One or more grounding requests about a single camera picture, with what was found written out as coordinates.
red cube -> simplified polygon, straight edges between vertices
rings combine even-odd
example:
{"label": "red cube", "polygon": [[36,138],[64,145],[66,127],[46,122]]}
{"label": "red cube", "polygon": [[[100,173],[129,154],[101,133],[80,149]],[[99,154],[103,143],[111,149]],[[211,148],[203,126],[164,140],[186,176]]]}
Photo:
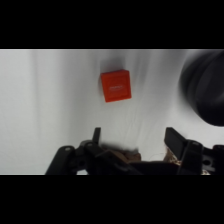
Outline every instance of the red cube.
{"label": "red cube", "polygon": [[103,92],[107,103],[131,98],[130,74],[127,70],[101,74]]}

white surface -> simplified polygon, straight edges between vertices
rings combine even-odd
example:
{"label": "white surface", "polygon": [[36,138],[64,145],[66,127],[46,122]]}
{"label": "white surface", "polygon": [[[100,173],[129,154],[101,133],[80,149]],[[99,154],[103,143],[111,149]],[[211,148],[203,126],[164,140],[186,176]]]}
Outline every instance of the white surface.
{"label": "white surface", "polygon": [[[179,96],[184,62],[197,50],[0,50],[0,174],[44,174],[57,149],[102,142],[162,159],[166,127],[207,147],[223,128],[203,122]],[[104,102],[101,72],[127,69],[132,99]]]}

red block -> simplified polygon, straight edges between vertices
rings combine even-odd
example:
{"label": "red block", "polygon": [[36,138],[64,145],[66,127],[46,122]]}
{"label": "red block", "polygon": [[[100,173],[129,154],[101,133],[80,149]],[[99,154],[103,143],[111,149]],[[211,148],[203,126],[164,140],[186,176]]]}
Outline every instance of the red block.
{"label": "red block", "polygon": [[107,103],[131,98],[130,74],[127,70],[101,74],[103,92]]}

black mechanical part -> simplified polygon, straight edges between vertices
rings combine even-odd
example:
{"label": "black mechanical part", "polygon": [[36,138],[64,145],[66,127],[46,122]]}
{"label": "black mechanical part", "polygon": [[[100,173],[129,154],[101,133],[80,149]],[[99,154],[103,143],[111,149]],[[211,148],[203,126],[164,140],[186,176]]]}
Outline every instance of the black mechanical part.
{"label": "black mechanical part", "polygon": [[202,169],[213,175],[224,174],[224,146],[213,150],[202,144],[186,140],[173,128],[166,129],[165,143],[182,161],[180,166],[167,162],[137,162],[127,164],[99,144],[100,128],[96,128],[92,140],[73,146],[61,147],[56,153],[46,175],[76,175],[86,170],[89,175],[200,175]]}
{"label": "black mechanical part", "polygon": [[164,142],[177,159],[181,160],[187,144],[186,139],[173,128],[166,128]]}
{"label": "black mechanical part", "polygon": [[224,126],[224,51],[200,55],[180,77],[183,95],[205,122]]}
{"label": "black mechanical part", "polygon": [[188,141],[178,175],[200,175],[202,173],[203,149],[204,147],[200,143]]}

white background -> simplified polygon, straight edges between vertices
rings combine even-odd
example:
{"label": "white background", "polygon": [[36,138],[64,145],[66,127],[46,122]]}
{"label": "white background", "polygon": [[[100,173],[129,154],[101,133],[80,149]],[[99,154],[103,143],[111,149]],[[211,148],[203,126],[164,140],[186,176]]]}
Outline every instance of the white background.
{"label": "white background", "polygon": [[[207,147],[223,128],[180,97],[185,61],[202,50],[0,50],[0,174],[44,174],[63,145],[101,141],[162,159],[166,127]],[[132,99],[105,103],[101,72],[127,69]]]}

